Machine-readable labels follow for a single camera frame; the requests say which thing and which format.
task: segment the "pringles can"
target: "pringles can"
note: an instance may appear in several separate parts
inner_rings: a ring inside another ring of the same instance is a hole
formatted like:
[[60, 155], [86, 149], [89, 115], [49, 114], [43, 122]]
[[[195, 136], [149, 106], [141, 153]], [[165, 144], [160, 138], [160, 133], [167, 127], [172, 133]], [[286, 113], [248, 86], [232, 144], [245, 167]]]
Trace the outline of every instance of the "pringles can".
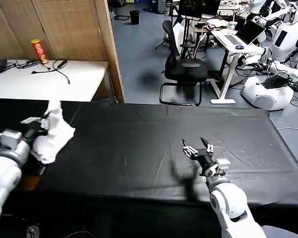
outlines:
[[41, 64], [46, 64], [49, 62], [48, 58], [46, 57], [46, 54], [44, 52], [44, 49], [42, 47], [42, 43], [39, 39], [34, 39], [31, 41], [34, 49], [35, 49], [35, 52], [36, 54], [38, 55], [39, 57], [39, 60], [41, 62]]

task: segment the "white desk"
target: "white desk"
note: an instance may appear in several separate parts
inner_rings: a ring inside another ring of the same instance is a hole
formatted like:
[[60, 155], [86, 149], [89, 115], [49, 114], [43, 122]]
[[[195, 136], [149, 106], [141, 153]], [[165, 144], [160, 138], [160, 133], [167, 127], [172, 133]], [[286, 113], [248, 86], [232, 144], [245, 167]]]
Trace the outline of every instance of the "white desk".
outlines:
[[250, 44], [247, 47], [245, 47], [243, 50], [237, 50], [235, 48], [235, 46], [226, 46], [221, 41], [221, 39], [219, 38], [219, 35], [222, 35], [223, 32], [221, 32], [221, 31], [212, 31], [211, 33], [214, 35], [214, 37], [216, 39], [218, 39], [218, 41], [221, 42], [221, 44], [225, 47], [225, 49], [229, 51], [228, 56], [233, 56], [232, 62], [229, 66], [229, 70], [228, 70], [227, 75], [226, 75], [226, 79], [224, 81], [224, 85], [223, 85], [221, 90], [216, 85], [214, 79], [208, 79], [208, 81], [211, 83], [211, 85], [212, 85], [212, 87], [215, 91], [215, 94], [218, 97], [218, 99], [212, 99], [211, 103], [212, 104], [235, 104], [234, 99], [226, 99], [225, 96], [226, 96], [229, 84], [230, 84], [230, 82], [233, 78], [233, 75], [235, 73], [235, 68], [237, 66], [238, 58], [240, 57], [240, 54], [253, 52], [252, 49], [257, 48], [257, 46], [254, 45], [254, 44]]
[[[26, 60], [18, 60], [19, 64], [24, 62]], [[53, 62], [51, 60], [46, 66], [52, 68]], [[0, 98], [90, 102], [104, 80], [108, 97], [113, 100], [107, 68], [108, 62], [104, 61], [69, 60], [60, 70], [69, 78], [71, 84], [68, 84], [66, 78], [56, 71], [31, 74], [32, 71], [47, 71], [41, 65], [25, 69], [14, 67], [0, 74]]]

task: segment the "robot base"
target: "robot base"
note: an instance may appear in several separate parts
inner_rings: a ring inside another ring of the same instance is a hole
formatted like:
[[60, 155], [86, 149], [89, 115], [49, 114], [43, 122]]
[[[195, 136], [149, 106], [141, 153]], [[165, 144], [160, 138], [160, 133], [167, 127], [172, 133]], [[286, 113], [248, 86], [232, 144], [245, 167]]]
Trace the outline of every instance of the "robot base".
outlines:
[[244, 84], [242, 96], [252, 105], [268, 111], [284, 109], [293, 98], [294, 91], [288, 87], [265, 88], [261, 83], [266, 76], [250, 77]]

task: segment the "black table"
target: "black table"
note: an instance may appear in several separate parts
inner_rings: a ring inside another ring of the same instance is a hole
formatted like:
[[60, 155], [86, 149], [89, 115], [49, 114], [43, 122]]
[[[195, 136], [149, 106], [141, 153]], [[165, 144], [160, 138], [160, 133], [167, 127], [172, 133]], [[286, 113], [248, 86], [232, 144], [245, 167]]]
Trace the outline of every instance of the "black table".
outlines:
[[[264, 110], [86, 104], [74, 138], [38, 184], [38, 191], [183, 202], [178, 177], [192, 175], [182, 138], [215, 145], [231, 162], [228, 177], [252, 205], [298, 205], [298, 163]], [[209, 202], [201, 178], [200, 202]]]
[[[68, 123], [74, 120], [81, 103], [62, 102], [63, 117]], [[41, 117], [47, 110], [48, 101], [0, 99], [0, 131], [5, 129], [23, 131], [20, 122], [28, 117]]]
[[72, 126], [74, 138], [36, 190], [11, 195], [13, 209], [92, 214], [106, 207], [134, 218], [141, 207], [186, 214], [194, 227], [210, 229], [209, 192], [191, 179], [182, 152], [182, 138], [199, 148], [202, 136], [214, 144], [214, 158], [230, 160], [228, 177], [246, 192], [256, 221], [298, 233], [289, 221], [298, 219], [298, 163], [264, 110], [87, 103]]

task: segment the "white tissue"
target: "white tissue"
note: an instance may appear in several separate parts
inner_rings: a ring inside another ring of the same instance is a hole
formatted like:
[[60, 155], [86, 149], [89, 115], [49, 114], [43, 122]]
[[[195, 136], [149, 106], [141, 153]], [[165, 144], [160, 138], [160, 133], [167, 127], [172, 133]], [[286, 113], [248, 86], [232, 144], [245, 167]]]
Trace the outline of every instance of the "white tissue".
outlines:
[[48, 135], [38, 136], [33, 144], [32, 154], [42, 164], [50, 164], [55, 161], [58, 152], [73, 137], [75, 128], [72, 128], [64, 119], [61, 102], [50, 101], [42, 119], [41, 127], [48, 130]]
[[228, 26], [228, 21], [219, 20], [219, 19], [209, 19], [207, 20], [207, 26], [209, 28], [219, 28]]

